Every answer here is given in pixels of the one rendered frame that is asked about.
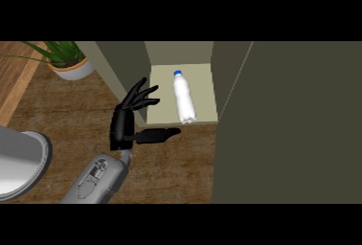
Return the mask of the green plant in white pot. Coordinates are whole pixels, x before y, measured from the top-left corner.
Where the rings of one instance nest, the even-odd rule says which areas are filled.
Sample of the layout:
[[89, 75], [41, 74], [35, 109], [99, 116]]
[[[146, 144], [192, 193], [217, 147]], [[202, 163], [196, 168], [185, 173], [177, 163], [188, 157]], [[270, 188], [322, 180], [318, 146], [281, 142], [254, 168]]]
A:
[[29, 41], [22, 41], [22, 44], [41, 55], [41, 58], [16, 55], [7, 55], [7, 57], [25, 58], [46, 63], [56, 75], [65, 80], [80, 80], [93, 73], [93, 65], [74, 41], [44, 41], [44, 48]]

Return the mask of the olive open cabinet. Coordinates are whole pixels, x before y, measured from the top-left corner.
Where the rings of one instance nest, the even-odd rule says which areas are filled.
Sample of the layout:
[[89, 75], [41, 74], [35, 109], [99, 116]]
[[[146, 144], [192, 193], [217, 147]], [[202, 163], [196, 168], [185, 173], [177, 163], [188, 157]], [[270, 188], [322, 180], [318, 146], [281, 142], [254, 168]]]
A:
[[117, 98], [145, 78], [159, 103], [134, 113], [136, 125], [179, 125], [174, 72], [188, 81], [196, 123], [220, 121], [247, 63], [250, 41], [81, 41], [78, 46]]

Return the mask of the clear water bottle blue cap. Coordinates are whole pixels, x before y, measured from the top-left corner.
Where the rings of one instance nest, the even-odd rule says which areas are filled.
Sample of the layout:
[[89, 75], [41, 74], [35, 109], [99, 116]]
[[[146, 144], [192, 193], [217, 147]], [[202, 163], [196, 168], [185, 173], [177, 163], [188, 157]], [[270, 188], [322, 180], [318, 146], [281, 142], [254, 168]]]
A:
[[195, 106], [192, 102], [188, 81], [182, 75], [180, 70], [174, 71], [173, 88], [174, 88], [180, 123], [182, 124], [193, 123], [196, 121]]

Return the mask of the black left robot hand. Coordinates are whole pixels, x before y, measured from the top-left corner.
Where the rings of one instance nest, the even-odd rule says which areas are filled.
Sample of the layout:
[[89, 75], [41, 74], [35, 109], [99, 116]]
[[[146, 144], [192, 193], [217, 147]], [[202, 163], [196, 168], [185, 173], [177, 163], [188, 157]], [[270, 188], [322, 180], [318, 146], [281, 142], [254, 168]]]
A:
[[159, 99], [146, 98], [146, 95], [158, 89], [158, 86], [154, 85], [146, 90], [140, 90], [146, 81], [146, 78], [137, 81], [127, 92], [125, 98], [115, 106], [109, 131], [111, 150], [131, 149], [133, 144], [164, 143], [173, 136], [182, 133], [182, 130], [176, 127], [149, 128], [136, 132], [134, 112], [149, 105], [159, 103]]

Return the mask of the dark grey cabinet door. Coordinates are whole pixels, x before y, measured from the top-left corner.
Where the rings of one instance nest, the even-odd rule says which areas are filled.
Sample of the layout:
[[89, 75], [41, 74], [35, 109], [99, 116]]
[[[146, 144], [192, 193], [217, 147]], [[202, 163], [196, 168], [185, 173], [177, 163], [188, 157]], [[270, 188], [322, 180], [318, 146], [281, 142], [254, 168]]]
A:
[[362, 42], [257, 42], [216, 131], [216, 203], [362, 203]]

